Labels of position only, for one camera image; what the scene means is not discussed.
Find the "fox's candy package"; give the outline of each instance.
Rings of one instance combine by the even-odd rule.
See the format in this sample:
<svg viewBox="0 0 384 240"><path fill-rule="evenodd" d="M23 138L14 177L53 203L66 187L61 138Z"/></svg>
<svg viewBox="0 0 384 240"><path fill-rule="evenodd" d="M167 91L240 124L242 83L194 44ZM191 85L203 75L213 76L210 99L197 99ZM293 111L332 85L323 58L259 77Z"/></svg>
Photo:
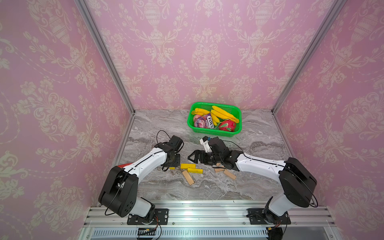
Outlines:
<svg viewBox="0 0 384 240"><path fill-rule="evenodd" d="M195 127L209 128L209 129L215 128L214 123L212 121L211 113L208 113L207 115L197 118L195 120Z"/></svg>

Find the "pink wallpaper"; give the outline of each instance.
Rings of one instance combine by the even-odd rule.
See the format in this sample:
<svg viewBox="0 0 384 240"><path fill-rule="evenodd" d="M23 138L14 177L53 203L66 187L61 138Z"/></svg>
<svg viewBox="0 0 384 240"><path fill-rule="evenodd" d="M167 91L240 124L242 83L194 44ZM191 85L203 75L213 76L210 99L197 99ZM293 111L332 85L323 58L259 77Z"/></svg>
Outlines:
<svg viewBox="0 0 384 240"><path fill-rule="evenodd" d="M333 0L86 0L136 109L271 108Z"/></svg>
<svg viewBox="0 0 384 240"><path fill-rule="evenodd" d="M384 1L349 0L278 119L344 240L384 234Z"/></svg>
<svg viewBox="0 0 384 240"><path fill-rule="evenodd" d="M0 0L0 239L77 239L128 117L74 1Z"/></svg>

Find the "marble surface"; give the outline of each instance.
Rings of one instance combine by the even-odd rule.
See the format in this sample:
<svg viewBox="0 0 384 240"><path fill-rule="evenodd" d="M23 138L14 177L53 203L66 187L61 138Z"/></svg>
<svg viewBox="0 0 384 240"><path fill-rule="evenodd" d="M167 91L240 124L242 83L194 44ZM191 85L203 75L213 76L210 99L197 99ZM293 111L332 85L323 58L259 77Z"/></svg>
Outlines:
<svg viewBox="0 0 384 240"><path fill-rule="evenodd" d="M165 130L184 141L180 151L181 163L192 163L187 156L194 150L203 150L199 140L205 134L195 133L187 125L188 110L139 110L129 134L119 164L134 162L147 154L156 144L156 134ZM246 153L271 160L288 159L280 133L272 119L270 110L243 110L243 129L234 137L220 137L238 144ZM159 133L159 142L167 141L165 133ZM230 149L237 147L225 143ZM236 180L223 172L215 173L211 166L198 164L203 174L190 173L195 183L191 186L183 177L182 170L163 172L161 167L148 174L139 184L138 196L147 200L268 200L282 188L274 180L249 172L230 170Z"/></svg>

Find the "white robotic arm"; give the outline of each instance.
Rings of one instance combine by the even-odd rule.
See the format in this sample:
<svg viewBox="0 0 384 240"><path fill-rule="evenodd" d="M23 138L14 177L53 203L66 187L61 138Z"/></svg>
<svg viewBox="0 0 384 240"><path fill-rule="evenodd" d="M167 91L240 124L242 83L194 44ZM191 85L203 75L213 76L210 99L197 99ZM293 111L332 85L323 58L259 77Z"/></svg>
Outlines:
<svg viewBox="0 0 384 240"><path fill-rule="evenodd" d="M263 210L263 218L268 223L278 223L280 217L294 206L310 205L317 181L297 159L290 157L287 161L274 161L254 157L242 151L230 151L218 137L204 137L200 143L205 151L195 150L188 157L192 162L200 161L211 166L220 162L226 169L263 175L283 187L281 193L269 199ZM156 144L148 154L136 162L123 168L112 168L100 193L99 202L120 217L129 213L152 220L155 205L143 198L137 198L137 186L158 166L163 166L163 170L179 166L178 152L182 144L184 143L179 137L172 136L169 142Z"/></svg>
<svg viewBox="0 0 384 240"><path fill-rule="evenodd" d="M230 151L218 137L204 137L200 144L205 151L195 150L188 157L192 162L200 161L206 165L220 162L227 169L271 178L283 187L281 193L269 199L263 210L263 217L267 222L276 224L292 207L310 205L317 181L297 159L290 157L287 161L275 161L251 156L242 151Z"/></svg>
<svg viewBox="0 0 384 240"><path fill-rule="evenodd" d="M169 142L161 142L144 157L123 168L113 167L99 195L99 202L120 217L128 213L143 219L152 220L155 205L137 197L137 186L142 179L158 166L166 171L169 167L180 165L178 152L184 146L183 141L172 136Z"/></svg>

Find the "yellow banana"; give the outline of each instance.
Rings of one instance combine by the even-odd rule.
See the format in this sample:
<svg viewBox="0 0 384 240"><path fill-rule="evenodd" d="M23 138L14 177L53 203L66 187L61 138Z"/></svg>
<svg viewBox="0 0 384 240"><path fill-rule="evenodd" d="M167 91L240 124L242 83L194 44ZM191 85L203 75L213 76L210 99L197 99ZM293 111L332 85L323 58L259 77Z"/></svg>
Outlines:
<svg viewBox="0 0 384 240"><path fill-rule="evenodd" d="M220 122L220 120L216 117L215 114L211 113L212 120L215 122Z"/></svg>
<svg viewBox="0 0 384 240"><path fill-rule="evenodd" d="M227 116L228 118L233 118L233 119L236 119L234 115L230 114L229 112L217 107L217 106L212 106L212 108L215 110L215 111L218 111L219 113Z"/></svg>
<svg viewBox="0 0 384 240"><path fill-rule="evenodd" d="M191 114L192 114L192 115L196 115L196 114L198 114L198 115L201 115L201 116L202 116L202 115L206 115L206 113L203 113L203 112L200 112L200 111L192 111Z"/></svg>
<svg viewBox="0 0 384 240"><path fill-rule="evenodd" d="M217 107L217 106L212 106L212 108L213 108L215 111L217 111L217 112L223 114L224 116L226 116L227 119L232 120L232 121L234 121L235 123L239 123L239 122L240 122L239 119L237 119L234 115L228 113L227 111L225 111L225 110L223 110L223 109L221 109L221 108L219 108L219 107Z"/></svg>
<svg viewBox="0 0 384 240"><path fill-rule="evenodd" d="M227 116L225 116L224 114L219 113L218 111L211 110L211 113L213 113L216 117L219 117L221 119L229 119Z"/></svg>
<svg viewBox="0 0 384 240"><path fill-rule="evenodd" d="M202 108L195 108L195 111L196 111L196 112L199 112L199 113L204 113L204 115L206 115L206 114L209 113L208 110L205 110L205 109L202 109Z"/></svg>

